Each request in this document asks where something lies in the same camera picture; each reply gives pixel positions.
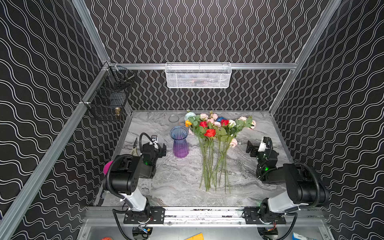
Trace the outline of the cream rose stem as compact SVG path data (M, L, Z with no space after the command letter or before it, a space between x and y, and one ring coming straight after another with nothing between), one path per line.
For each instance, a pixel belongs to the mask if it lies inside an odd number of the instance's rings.
M223 187L225 190L225 193L230 190L230 181L228 177L228 168L227 168L227 158L228 158L228 150L230 148L234 148L238 145L238 141L235 138L228 137L226 142L222 142L221 148L220 148L220 163L219 163L219 171L220 175L218 178L218 184L221 185L221 182L224 181Z

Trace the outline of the pink rose spray stem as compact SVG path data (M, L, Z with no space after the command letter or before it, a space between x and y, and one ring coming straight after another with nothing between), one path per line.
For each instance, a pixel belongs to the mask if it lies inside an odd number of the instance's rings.
M214 129L214 123L217 119L217 115L213 112L200 115L200 147L203 156L203 175L202 183L204 188L209 191L211 188L211 178L213 175L213 163L214 163L214 139L216 130Z

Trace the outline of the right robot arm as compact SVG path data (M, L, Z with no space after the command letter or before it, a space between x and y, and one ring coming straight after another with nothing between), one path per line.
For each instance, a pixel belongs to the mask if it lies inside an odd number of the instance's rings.
M264 137L258 147L248 141L246 153L257 160L256 175L263 184L286 185L284 192L262 201L259 210L262 217L302 207L316 208L329 201L330 193L313 167L299 162L277 167L279 153L270 138Z

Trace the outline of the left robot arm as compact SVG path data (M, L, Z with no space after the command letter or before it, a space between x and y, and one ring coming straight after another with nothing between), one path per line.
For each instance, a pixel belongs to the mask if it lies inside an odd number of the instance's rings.
M140 156L117 156L109 165L103 180L103 189L129 206L133 212L144 212L148 200L139 190L139 179L152 179L157 171L157 161L167 155L167 146L146 143Z

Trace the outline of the white light-blue flower stem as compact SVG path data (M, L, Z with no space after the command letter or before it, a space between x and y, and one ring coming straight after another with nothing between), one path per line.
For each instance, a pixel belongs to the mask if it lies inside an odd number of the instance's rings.
M203 118L202 118L201 115L196 115L193 112L187 112L187 114L185 115L185 121L189 120L190 118L194 118L195 120L198 120L200 122L200 126L204 127L205 129L204 133L206 133L207 129L209 129L209 125L207 123L208 117L206 115L203 115Z

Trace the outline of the purple blue glass vase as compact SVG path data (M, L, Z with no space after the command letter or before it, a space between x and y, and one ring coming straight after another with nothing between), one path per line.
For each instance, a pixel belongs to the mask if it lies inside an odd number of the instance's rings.
M173 153L175 157L182 159L189 154L188 135L189 131L184 126L175 126L171 129L170 136L174 141Z

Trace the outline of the yellow rose stem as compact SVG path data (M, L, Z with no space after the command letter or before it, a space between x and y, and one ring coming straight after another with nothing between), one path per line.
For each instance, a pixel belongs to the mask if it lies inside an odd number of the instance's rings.
M204 136L204 127L200 126L200 122L194 118L185 121L186 127L197 137L202 154L202 179L200 187L204 184L205 189L208 189L208 172L207 172L207 148Z

